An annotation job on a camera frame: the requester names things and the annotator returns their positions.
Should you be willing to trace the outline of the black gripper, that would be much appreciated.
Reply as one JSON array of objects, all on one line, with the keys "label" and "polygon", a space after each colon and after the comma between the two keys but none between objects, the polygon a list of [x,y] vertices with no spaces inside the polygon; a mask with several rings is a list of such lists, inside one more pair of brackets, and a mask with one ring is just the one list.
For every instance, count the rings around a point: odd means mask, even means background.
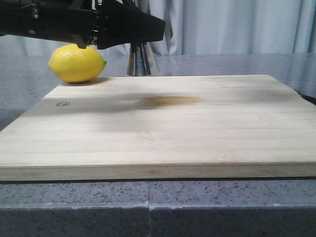
[{"label": "black gripper", "polygon": [[99,13],[93,0],[2,0],[0,35],[75,43],[96,37]]}]

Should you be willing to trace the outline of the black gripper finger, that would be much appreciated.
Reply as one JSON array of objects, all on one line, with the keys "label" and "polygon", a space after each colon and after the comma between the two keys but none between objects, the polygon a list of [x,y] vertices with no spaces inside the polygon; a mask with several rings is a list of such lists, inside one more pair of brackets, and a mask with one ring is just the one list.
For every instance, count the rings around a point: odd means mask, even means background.
[{"label": "black gripper finger", "polygon": [[125,43],[163,40],[166,22],[144,13],[132,0],[103,0],[99,13],[96,45],[107,49]]}]

